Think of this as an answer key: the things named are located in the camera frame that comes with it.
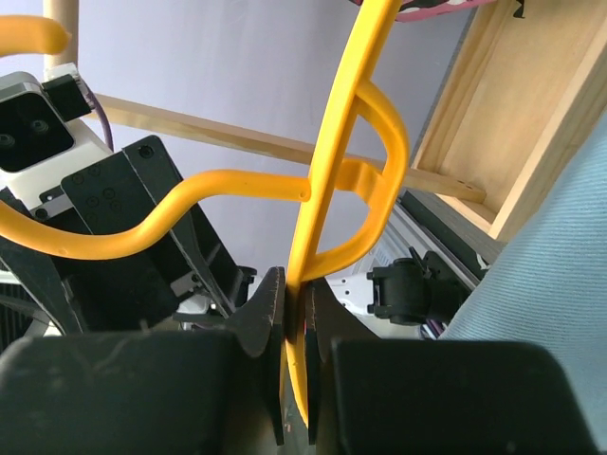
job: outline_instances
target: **wooden shelf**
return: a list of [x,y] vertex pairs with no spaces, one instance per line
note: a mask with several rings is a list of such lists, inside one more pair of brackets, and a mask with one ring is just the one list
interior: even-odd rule
[[607,2],[514,0],[479,8],[414,167],[469,182],[482,204],[442,199],[498,240],[537,211],[607,105]]

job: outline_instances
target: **yellow plastic hanger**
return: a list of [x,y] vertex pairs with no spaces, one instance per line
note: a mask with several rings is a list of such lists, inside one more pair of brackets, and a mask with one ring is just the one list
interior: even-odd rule
[[[409,143],[398,112],[371,82],[380,51],[400,0],[364,2],[344,50],[307,178],[243,171],[211,171],[179,183],[138,226],[112,235],[81,235],[47,227],[0,203],[0,235],[46,254],[80,260],[107,260],[135,254],[164,236],[186,211],[206,197],[231,194],[301,203],[286,272],[285,353],[295,399],[307,424],[304,345],[305,282],[353,264],[376,243],[388,221],[405,176]],[[40,17],[0,17],[0,56],[59,53],[69,35]],[[345,158],[357,116],[376,129],[387,151],[382,171]],[[353,191],[369,206],[359,232],[329,251],[318,253],[322,227],[334,190]]]

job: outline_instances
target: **light blue cloth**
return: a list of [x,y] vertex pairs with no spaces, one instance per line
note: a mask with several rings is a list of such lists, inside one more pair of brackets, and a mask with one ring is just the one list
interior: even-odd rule
[[607,449],[607,115],[441,339],[543,346]]

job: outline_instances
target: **white wall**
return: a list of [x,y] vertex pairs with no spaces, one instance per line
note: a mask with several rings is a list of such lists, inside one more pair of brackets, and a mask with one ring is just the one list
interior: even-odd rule
[[[358,8],[347,0],[81,0],[80,70],[99,93],[274,135],[313,142]],[[5,0],[1,14],[42,14],[42,1]],[[468,13],[396,24],[376,83],[409,127],[411,142],[429,113]],[[0,74],[42,75],[42,57],[0,61]],[[101,133],[99,125],[91,126]],[[146,133],[113,129],[118,146]],[[184,176],[218,168],[304,175],[306,167],[164,137]],[[350,151],[381,157],[362,120]],[[239,264],[286,264],[298,208],[291,203],[217,197],[202,203]],[[366,215],[337,194],[321,249],[347,240]]]

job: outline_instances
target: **wooden drawer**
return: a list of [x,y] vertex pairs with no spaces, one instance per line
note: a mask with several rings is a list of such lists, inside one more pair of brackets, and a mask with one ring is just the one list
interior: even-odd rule
[[440,196],[491,237],[535,213],[607,105],[607,2],[498,0],[479,8],[414,168],[487,194]]

